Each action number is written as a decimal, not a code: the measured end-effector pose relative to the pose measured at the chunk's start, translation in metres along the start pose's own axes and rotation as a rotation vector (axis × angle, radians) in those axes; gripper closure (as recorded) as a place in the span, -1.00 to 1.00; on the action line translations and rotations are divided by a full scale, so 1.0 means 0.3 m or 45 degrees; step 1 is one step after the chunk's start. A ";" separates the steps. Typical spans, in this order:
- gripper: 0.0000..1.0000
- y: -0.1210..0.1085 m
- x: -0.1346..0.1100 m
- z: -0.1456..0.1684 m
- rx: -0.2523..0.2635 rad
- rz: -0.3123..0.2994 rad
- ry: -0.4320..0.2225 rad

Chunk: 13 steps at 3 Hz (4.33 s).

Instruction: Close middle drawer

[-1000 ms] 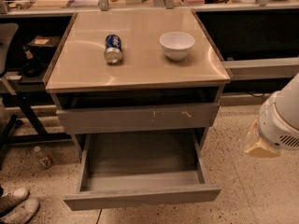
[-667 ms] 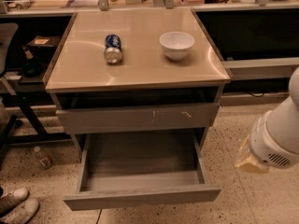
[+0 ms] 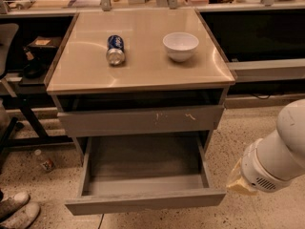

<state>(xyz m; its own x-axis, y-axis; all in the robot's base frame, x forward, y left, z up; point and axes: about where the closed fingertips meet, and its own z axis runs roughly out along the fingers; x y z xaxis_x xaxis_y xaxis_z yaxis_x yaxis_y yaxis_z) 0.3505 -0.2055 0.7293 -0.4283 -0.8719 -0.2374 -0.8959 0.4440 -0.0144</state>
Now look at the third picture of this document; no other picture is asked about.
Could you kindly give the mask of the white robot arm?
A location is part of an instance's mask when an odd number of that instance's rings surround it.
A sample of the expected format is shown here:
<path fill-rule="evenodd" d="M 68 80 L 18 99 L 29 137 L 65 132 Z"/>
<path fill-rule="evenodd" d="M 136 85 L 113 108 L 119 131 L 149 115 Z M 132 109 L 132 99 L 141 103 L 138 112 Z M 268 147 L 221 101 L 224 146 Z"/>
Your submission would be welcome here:
<path fill-rule="evenodd" d="M 242 195 L 273 193 L 305 174 L 305 100 L 285 106 L 276 128 L 249 145 L 229 174 L 226 187 Z"/>

